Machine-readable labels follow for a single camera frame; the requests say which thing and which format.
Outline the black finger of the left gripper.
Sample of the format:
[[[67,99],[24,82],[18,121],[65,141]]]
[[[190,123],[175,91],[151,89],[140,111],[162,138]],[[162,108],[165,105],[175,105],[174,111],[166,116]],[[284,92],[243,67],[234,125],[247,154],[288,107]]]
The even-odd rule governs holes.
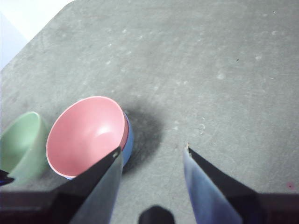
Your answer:
[[[14,181],[14,178],[8,176],[8,172],[0,170],[0,186],[10,184]]]

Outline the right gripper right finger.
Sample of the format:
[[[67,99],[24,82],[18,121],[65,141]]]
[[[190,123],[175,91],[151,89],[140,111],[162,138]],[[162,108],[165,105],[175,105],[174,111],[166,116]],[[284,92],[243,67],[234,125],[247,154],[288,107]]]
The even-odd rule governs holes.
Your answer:
[[[264,224],[257,193],[192,150],[183,149],[184,176],[198,224]]]

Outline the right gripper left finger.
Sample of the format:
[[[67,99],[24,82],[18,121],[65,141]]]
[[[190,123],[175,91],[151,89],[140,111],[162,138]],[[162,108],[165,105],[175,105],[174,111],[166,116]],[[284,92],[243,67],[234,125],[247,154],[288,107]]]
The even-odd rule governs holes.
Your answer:
[[[123,158],[117,147],[74,179],[56,188],[56,224],[110,223],[120,185]]]

